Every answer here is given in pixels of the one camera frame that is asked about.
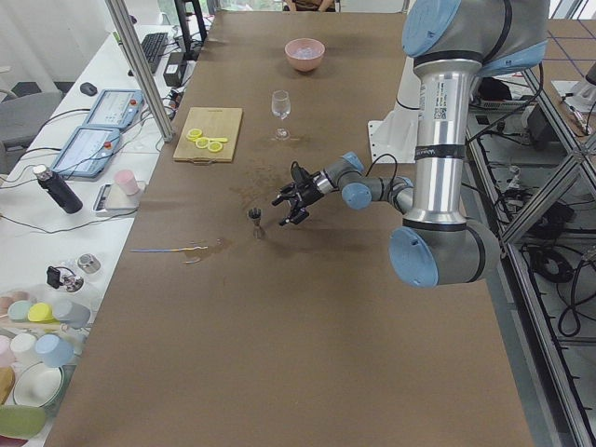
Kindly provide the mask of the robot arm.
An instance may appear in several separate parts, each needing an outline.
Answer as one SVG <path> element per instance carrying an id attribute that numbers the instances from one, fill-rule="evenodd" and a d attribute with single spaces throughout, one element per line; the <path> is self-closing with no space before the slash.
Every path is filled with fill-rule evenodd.
<path id="1" fill-rule="evenodd" d="M 496 236 L 460 211 L 469 94 L 477 77 L 539 64 L 546 52 L 546 1 L 419 1 L 402 33 L 404 52 L 420 80 L 413 180 L 370 178 L 358 157 L 343 155 L 309 173 L 291 167 L 278 202 L 298 224 L 308 207 L 339 192 L 354 210 L 385 201 L 400 211 L 389 257 L 397 276 L 421 288 L 484 278 L 499 258 Z"/>

